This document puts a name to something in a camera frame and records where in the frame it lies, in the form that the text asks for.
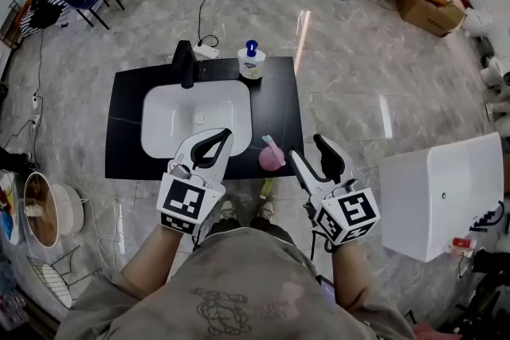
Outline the round brown vessel basin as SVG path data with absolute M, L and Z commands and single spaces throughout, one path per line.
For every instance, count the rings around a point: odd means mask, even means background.
M 47 178 L 33 172 L 25 182 L 23 213 L 29 231 L 44 248 L 52 248 L 59 237 L 58 212 Z

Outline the black vanity countertop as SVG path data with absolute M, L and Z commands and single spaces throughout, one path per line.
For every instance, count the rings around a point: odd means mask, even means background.
M 177 84 L 178 69 L 161 64 L 117 72 L 112 86 L 105 145 L 105 176 L 158 181 L 167 160 L 150 157 L 142 147 L 143 99 L 153 88 Z M 262 135 L 271 135 L 283 152 L 304 150 L 294 61 L 268 57 L 260 82 L 247 82 L 252 110 L 252 140 L 240 155 L 229 159 L 227 180 L 269 178 L 258 165 Z

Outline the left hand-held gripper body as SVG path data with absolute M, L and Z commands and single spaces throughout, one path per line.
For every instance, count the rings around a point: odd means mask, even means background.
M 179 233 L 197 235 L 225 192 L 221 183 L 183 164 L 170 162 L 163 174 L 156 203 L 159 223 Z

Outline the person's left forearm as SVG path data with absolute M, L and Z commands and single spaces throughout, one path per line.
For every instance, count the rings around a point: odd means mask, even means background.
M 122 269 L 122 276 L 143 299 L 167 281 L 183 234 L 157 225 Z

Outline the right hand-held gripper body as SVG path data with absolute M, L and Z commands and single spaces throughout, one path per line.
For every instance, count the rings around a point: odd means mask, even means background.
M 357 178 L 314 193 L 304 208 L 312 222 L 312 236 L 325 239 L 326 251 L 366 236 L 381 218 L 371 188 Z

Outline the red capped can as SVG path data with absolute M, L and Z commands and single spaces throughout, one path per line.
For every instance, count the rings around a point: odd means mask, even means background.
M 474 238 L 458 238 L 452 239 L 452 247 L 459 251 L 472 251 L 477 246 L 477 240 Z

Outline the pink spray bottle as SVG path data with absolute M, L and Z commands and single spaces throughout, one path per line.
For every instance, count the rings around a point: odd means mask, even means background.
M 258 156 L 258 163 L 263 170 L 276 171 L 286 165 L 284 152 L 280 149 L 271 135 L 263 135 L 262 140 L 266 143 L 266 147 Z

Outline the white soap bottle blue pump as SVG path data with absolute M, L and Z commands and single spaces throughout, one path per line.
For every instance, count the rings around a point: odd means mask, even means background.
M 258 48 L 255 40 L 248 40 L 243 49 L 237 52 L 239 74 L 247 80 L 260 80 L 266 55 Z

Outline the white rectangular sink basin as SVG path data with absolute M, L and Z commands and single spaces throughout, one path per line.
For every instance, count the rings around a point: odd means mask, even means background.
M 206 115 L 204 124 L 194 117 Z M 231 155 L 243 153 L 252 140 L 250 92 L 239 80 L 158 86 L 144 98 L 141 144 L 152 158 L 173 158 L 187 137 L 213 128 L 233 132 Z

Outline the black metal shelf rack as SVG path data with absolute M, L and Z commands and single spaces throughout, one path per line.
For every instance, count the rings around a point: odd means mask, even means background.
M 0 28 L 0 41 L 12 50 L 22 44 L 21 34 L 22 7 L 16 0 L 9 4 L 9 13 Z

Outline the black shower faucet set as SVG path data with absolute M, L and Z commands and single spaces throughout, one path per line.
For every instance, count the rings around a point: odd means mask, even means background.
M 504 203 L 502 201 L 498 201 L 497 209 L 488 211 L 479 220 L 475 221 L 474 224 L 470 226 L 469 230 L 471 232 L 486 233 L 489 227 L 493 227 L 500 223 L 504 214 Z

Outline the round white vessel basin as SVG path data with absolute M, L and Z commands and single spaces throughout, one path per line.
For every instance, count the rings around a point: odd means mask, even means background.
M 68 236 L 81 231 L 84 225 L 84 208 L 78 192 L 66 184 L 52 184 L 51 192 L 57 210 L 59 234 Z

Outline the person's right shoe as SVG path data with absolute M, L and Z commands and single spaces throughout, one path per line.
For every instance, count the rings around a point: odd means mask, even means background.
M 274 204 L 271 201 L 267 201 L 259 208 L 257 217 L 271 221 L 274 217 L 275 209 Z

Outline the striped clothing pile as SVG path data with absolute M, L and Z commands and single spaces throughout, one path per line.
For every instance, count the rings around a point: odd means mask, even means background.
M 19 23 L 21 34 L 28 37 L 68 17 L 70 6 L 65 0 L 31 0 Z

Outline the person's grey printed t-shirt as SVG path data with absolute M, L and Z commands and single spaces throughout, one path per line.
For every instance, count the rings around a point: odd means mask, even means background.
M 414 340 L 374 291 L 353 309 L 326 299 L 295 246 L 247 227 L 206 238 L 143 297 L 120 275 L 97 276 L 57 340 Z

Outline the person's dark trousers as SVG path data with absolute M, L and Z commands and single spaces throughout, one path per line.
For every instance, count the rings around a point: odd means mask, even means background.
M 206 236 L 211 236 L 215 233 L 224 233 L 233 229 L 239 229 L 242 225 L 236 218 L 222 218 L 220 221 L 214 223 L 207 233 Z M 294 244 L 291 236 L 280 226 L 273 224 L 271 221 L 263 218 L 263 217 L 254 217 L 250 223 L 249 227 L 251 229 L 258 229 L 265 233 L 268 233 L 280 240 L 286 241 L 290 244 Z

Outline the white box appliance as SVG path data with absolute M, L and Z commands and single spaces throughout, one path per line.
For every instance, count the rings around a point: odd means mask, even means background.
M 493 132 L 384 158 L 379 185 L 382 246 L 430 262 L 502 202 L 500 136 Z

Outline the person's right forearm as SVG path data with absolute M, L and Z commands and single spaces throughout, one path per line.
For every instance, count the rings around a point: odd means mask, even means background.
M 376 294 L 363 249 L 354 241 L 331 255 L 335 302 L 349 313 L 359 311 Z

